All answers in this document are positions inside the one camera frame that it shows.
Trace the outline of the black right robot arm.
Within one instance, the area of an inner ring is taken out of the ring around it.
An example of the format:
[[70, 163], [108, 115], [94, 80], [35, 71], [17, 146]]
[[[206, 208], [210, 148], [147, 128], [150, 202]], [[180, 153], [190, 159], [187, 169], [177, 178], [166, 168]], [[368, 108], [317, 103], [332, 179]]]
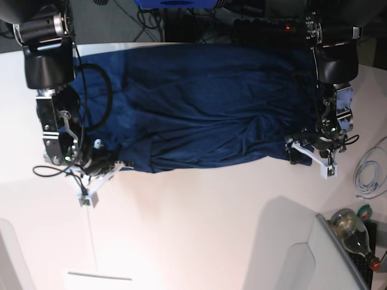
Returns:
[[[1, 20], [13, 31], [24, 54], [28, 88], [37, 91], [36, 110], [45, 147], [45, 159], [60, 171], [78, 171], [81, 175], [105, 176], [124, 164], [114, 152], [88, 138], [102, 127], [112, 110], [112, 84], [98, 65], [80, 61], [74, 43], [73, 12], [69, 1], [1, 1]], [[95, 70], [106, 86], [107, 104], [102, 119], [88, 125], [87, 98], [79, 97], [71, 82], [76, 74], [84, 82], [85, 71]]]

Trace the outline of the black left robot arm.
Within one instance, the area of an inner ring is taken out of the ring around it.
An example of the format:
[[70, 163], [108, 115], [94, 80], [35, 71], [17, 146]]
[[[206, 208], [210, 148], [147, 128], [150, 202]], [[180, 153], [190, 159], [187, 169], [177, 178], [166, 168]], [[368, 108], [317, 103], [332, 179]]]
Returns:
[[351, 81], [359, 73], [357, 44], [364, 28], [386, 8], [386, 1], [309, 1], [305, 15], [305, 40], [312, 52], [312, 78], [321, 99], [314, 101], [314, 129], [286, 137], [291, 164], [318, 160], [331, 167], [343, 152], [353, 129]]

